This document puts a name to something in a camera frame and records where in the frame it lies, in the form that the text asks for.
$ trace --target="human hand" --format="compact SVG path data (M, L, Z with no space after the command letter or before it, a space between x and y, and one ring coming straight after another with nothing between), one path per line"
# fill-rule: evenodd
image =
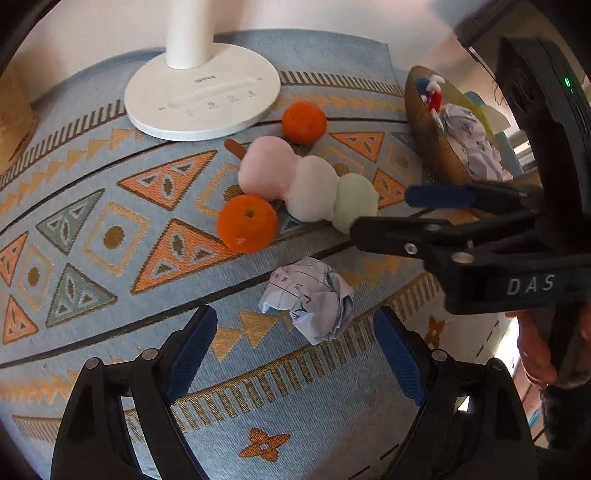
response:
M517 348L528 380L545 390L556 382L557 372L551 363L548 343L541 338L535 325L533 312L522 310L509 312L506 316L517 317L519 323ZM586 344L577 359L574 371L588 374L591 372L591 301L587 301L580 312L579 332L586 340Z

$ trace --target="white fan base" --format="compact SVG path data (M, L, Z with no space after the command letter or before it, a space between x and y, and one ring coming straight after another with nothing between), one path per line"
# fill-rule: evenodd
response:
M142 66L125 89L131 122L153 137L210 140L257 123L275 103L281 81L258 53L223 43L212 45L202 67L174 70L165 53Z

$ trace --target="white wall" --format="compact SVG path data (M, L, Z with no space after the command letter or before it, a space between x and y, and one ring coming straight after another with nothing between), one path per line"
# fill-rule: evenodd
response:
M486 0L215 0L216 31L328 30L388 43L393 63L399 68L419 63L437 67L441 63L433 57L437 47L452 34L452 27L484 3ZM169 8L169 0L62 0L33 29L14 60L29 96L36 98L73 73L114 55L164 46ZM455 50L466 55L459 45Z

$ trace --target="screw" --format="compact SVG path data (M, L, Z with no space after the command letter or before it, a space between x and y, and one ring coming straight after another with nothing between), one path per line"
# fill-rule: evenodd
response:
M474 262L474 255L468 252L456 252L452 255L452 260L459 264L471 264Z
M491 358L490 364L495 370L503 370L505 368L505 364L498 358Z
M154 360L158 356L158 350L155 348L148 348L142 352L142 358L144 360Z
M438 232L439 230L441 230L441 225L438 225L436 223L429 223L428 225L425 225L425 230L427 232Z
M84 366L88 369L88 370L92 370L93 368L96 368L99 365L99 359L97 357L92 357L89 358L86 363L84 364Z
M431 352L431 358L433 358L433 360L436 362L444 362L447 360L447 353L445 353L443 350L434 350Z
M418 253L418 248L415 244L406 244L404 245L404 251L409 255L416 255Z

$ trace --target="striped border pattern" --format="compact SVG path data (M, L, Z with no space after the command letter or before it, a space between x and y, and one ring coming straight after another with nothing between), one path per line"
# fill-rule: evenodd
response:
M250 372L179 398L171 410L183 433L232 419L286 397L325 376L376 344L372 317L391 306L407 320L440 291L433 275L421 273L384 301L355 318L340 339L306 345ZM60 419L12 416L22 435L55 442ZM125 412L132 442L144 442L135 409Z
M280 70L279 77L282 85L289 86L320 86L333 87L348 90L359 90L361 92L382 93L396 97L404 97L404 90L400 85L376 82L374 80L350 77L348 75L336 75L332 73L318 72L287 72ZM26 169L33 166L42 158L49 155L54 150L62 147L71 140L94 130L101 125L107 124L122 116L127 112L122 99L102 106L82 118L77 118L74 122L63 126L60 130L49 135L35 146L30 147L18 161L0 176L0 192L10 183L21 175Z
M404 97L404 90L400 85L392 83L376 82L374 80L360 79L348 75L335 75L332 73L318 72L292 72L279 71L282 85L334 87L362 92L383 93L396 97Z
M13 415L12 419L25 438L43 440L50 443L56 442L61 419L21 417L20 415Z
M94 110L90 114L82 118L77 118L74 122L70 122L67 126L62 127L61 130L56 130L55 133L52 133L37 145L30 147L11 168L0 176L0 192L26 169L48 156L54 150L101 125L117 120L125 115L123 100L118 99L115 103L102 106L98 110Z

